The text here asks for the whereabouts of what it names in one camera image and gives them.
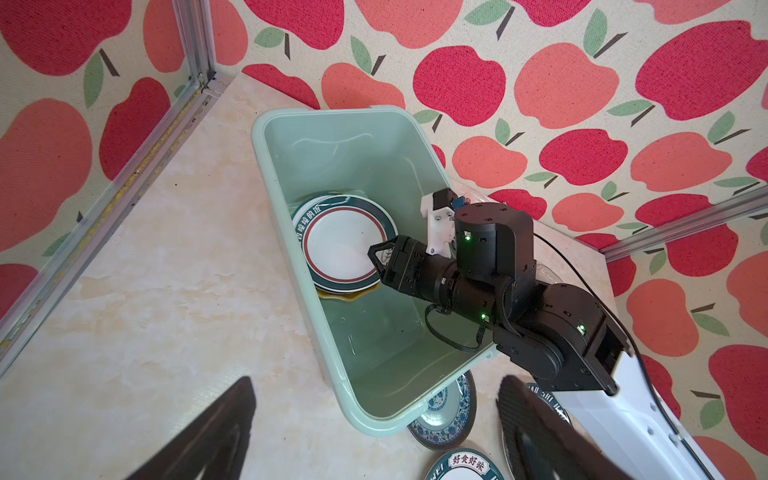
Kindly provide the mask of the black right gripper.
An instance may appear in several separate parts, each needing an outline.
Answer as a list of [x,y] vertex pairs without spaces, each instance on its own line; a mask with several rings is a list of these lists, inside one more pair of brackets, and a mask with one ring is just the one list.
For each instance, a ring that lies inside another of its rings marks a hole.
[[456,261],[428,254],[422,242],[398,235],[370,246],[367,256],[383,285],[422,300],[447,299]]

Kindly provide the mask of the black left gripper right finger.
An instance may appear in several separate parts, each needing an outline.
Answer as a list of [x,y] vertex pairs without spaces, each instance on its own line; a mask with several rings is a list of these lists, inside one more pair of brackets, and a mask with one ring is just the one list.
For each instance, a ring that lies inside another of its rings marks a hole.
[[500,384],[503,445],[516,479],[616,479],[618,467],[517,377]]

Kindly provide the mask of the green red rimmed white plate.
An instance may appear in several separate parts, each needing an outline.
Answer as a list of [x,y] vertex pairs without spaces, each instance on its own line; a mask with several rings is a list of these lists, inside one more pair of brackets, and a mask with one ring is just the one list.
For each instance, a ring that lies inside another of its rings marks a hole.
[[352,194],[310,198],[294,211],[292,224],[315,286],[339,295],[379,283],[368,250],[398,235],[385,209]]

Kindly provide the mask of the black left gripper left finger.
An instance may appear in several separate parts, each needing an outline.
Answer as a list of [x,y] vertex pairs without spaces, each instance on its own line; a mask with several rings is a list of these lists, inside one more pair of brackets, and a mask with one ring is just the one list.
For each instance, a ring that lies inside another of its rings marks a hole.
[[243,376],[211,403],[131,479],[238,479],[257,401]]

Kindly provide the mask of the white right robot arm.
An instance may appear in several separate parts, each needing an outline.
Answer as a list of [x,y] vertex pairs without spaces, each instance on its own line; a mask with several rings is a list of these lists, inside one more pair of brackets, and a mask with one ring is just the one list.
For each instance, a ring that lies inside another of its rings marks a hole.
[[496,348],[574,417],[565,422],[519,379],[497,407],[517,479],[716,479],[719,471],[675,421],[638,348],[585,280],[536,277],[532,218],[501,203],[454,214],[456,247],[433,255],[400,235],[373,245],[381,282],[490,332]]

